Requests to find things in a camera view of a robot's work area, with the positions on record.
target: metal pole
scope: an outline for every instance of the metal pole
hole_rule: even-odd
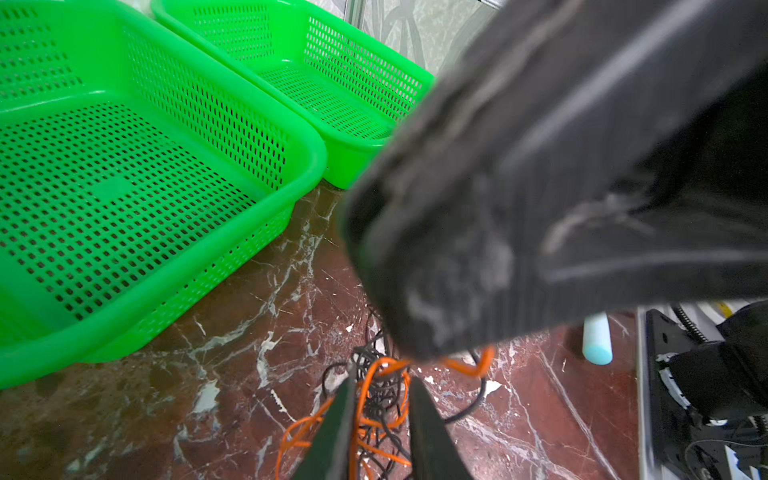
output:
[[[366,10],[366,0],[346,0],[344,21],[362,30],[362,14]]]

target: green plastic basket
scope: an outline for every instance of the green plastic basket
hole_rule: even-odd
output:
[[[112,0],[0,4],[0,388],[141,348],[286,227],[298,115]]]
[[[157,20],[317,129],[324,178],[349,188],[433,77],[304,0],[154,0]]]

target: brown marble floor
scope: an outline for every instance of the brown marble floor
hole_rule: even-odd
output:
[[[362,343],[340,198],[323,182],[284,235],[140,352],[0,392],[0,478],[273,478],[323,367]],[[583,360],[574,327],[499,346],[486,402],[449,427],[478,480],[638,477],[634,321],[614,315],[611,328],[608,366]],[[477,393],[439,364],[415,374],[443,413]]]

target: light blue foam cylinder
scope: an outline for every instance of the light blue foam cylinder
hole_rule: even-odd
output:
[[[584,319],[584,343],[581,351],[585,359],[595,365],[607,365],[614,359],[611,348],[611,329],[605,312],[595,313]]]

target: basket rim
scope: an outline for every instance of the basket rim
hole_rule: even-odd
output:
[[[416,97],[414,107],[418,105],[421,99],[431,89],[431,86],[435,81],[434,75],[429,73],[424,68],[418,66],[416,63],[414,63],[413,61],[410,61],[408,58],[402,56],[397,51],[392,50],[390,47],[384,45],[382,42],[375,39],[374,37],[371,37],[363,33],[357,28],[351,26],[349,23],[343,21],[341,18],[336,17],[335,15],[327,12],[326,10],[320,8],[317,5],[314,5],[311,2],[307,2],[306,0],[260,0],[260,2],[272,2],[276,4],[292,5],[292,6],[298,6],[299,8],[304,8],[313,16],[320,18],[326,24],[334,27],[336,30],[342,32],[344,35],[347,35],[348,37],[354,38],[357,40],[362,39],[366,41],[366,47],[370,51],[372,51],[373,53],[376,53],[377,55],[389,61],[393,65],[396,65],[397,67],[403,69],[404,71],[406,71],[408,75],[414,77],[416,80],[422,83],[423,87]],[[257,73],[247,68],[241,61],[235,60],[234,58],[230,57],[226,52],[218,48],[216,45],[212,44],[205,37],[196,33],[194,30],[192,30],[192,28],[188,27],[186,24],[176,19],[173,15],[171,15],[168,12],[166,8],[166,5],[172,5],[173,3],[174,3],[174,0],[170,0],[170,1],[169,0],[151,0],[150,6],[152,9],[152,13],[155,15],[155,18],[160,23],[163,23],[171,30],[175,31],[182,37],[186,38],[187,40],[189,40],[190,42],[194,43],[196,46],[204,50],[206,53],[208,53],[212,57],[216,58],[218,61],[225,64],[227,67],[235,70],[238,74],[242,75],[243,77],[247,78],[249,81],[258,85],[259,88],[262,88],[264,91],[268,91],[274,97],[279,98],[280,101],[282,101],[283,103],[290,105],[290,107],[296,113],[301,115],[302,118],[304,118],[313,127],[315,127],[315,129],[317,129],[318,132],[320,132],[324,137],[333,139],[338,142],[342,142],[345,145],[348,145],[350,147],[356,147],[360,150],[381,148],[384,145],[386,145],[386,143],[392,137],[392,135],[390,134],[384,138],[366,140],[366,139],[355,137],[346,132],[338,131],[337,129],[331,127],[326,122],[320,120],[318,117],[311,114],[309,110],[301,106],[298,102],[288,97],[288,95],[284,94],[281,90],[272,86],[271,83],[264,80]],[[393,121],[393,127],[396,127],[397,125],[398,125],[398,121]]]

